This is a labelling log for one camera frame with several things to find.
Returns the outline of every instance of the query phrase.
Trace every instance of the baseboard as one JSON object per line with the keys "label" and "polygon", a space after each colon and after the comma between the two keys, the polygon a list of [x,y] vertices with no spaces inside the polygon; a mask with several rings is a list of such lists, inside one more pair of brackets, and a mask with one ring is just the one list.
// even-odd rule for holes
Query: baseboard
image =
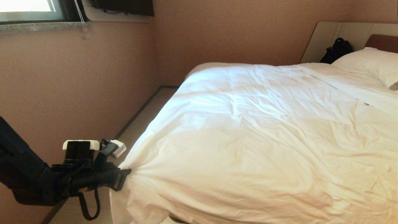
{"label": "baseboard", "polygon": [[[138,115],[144,110],[144,108],[149,104],[149,102],[156,96],[156,94],[162,89],[162,88],[178,88],[178,86],[161,86],[159,87],[154,94],[150,96],[150,98],[144,103],[144,105],[134,114],[134,116],[124,125],[124,127],[117,133],[114,139],[118,139],[123,132],[130,126],[130,124],[138,117]],[[40,224],[49,224],[51,220],[54,218],[54,216],[57,214],[57,212],[62,208],[62,206],[66,203],[66,200],[63,200],[61,203],[57,204],[54,206],[51,211],[46,215],[46,217],[41,221]]]}

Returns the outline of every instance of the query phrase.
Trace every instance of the window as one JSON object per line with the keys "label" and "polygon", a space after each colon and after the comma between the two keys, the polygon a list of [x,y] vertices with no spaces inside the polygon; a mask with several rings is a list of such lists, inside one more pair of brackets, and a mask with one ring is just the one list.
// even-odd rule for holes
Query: window
{"label": "window", "polygon": [[74,0],[0,0],[0,24],[78,21]]}

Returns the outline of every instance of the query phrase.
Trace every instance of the white duvet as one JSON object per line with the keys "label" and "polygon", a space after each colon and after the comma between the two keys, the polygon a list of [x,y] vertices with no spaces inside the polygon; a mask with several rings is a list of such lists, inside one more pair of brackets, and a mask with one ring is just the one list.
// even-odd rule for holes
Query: white duvet
{"label": "white duvet", "polygon": [[120,165],[114,224],[395,224],[397,96],[326,64],[200,65]]}

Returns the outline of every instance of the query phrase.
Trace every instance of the floor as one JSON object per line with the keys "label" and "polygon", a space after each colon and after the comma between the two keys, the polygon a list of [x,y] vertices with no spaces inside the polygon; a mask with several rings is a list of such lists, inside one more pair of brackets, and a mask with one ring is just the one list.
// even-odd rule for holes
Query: floor
{"label": "floor", "polygon": [[[118,140],[123,142],[127,146],[128,150],[131,149],[133,144],[145,131],[148,124],[155,118],[155,116],[159,113],[166,102],[173,96],[176,90],[176,88],[162,88],[121,135]],[[127,154],[128,151],[126,151],[118,159],[109,158],[108,161],[119,165],[125,159]],[[68,199],[64,206],[55,215],[50,224],[112,224],[113,222],[109,201],[109,189],[100,188],[98,189],[98,193],[101,202],[101,213],[97,219],[93,221],[85,220],[80,208],[79,199],[73,197]],[[85,198],[90,214],[94,215],[96,212],[96,203],[93,191],[85,193]],[[162,224],[175,223],[176,222],[173,222],[171,219],[167,218],[167,220],[165,220]]]}

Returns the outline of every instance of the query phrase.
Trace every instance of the window frame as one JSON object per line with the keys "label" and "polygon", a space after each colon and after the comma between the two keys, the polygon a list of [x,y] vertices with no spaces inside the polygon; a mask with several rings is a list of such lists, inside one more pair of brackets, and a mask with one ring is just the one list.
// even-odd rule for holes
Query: window frame
{"label": "window frame", "polygon": [[[7,16],[15,18],[13,21],[4,21],[0,18],[0,25],[8,24],[27,24],[27,23],[48,23],[48,22],[81,22],[79,12],[73,0],[48,0],[52,12],[0,12],[0,17]],[[86,14],[81,0],[78,5],[83,16],[87,21]]]}

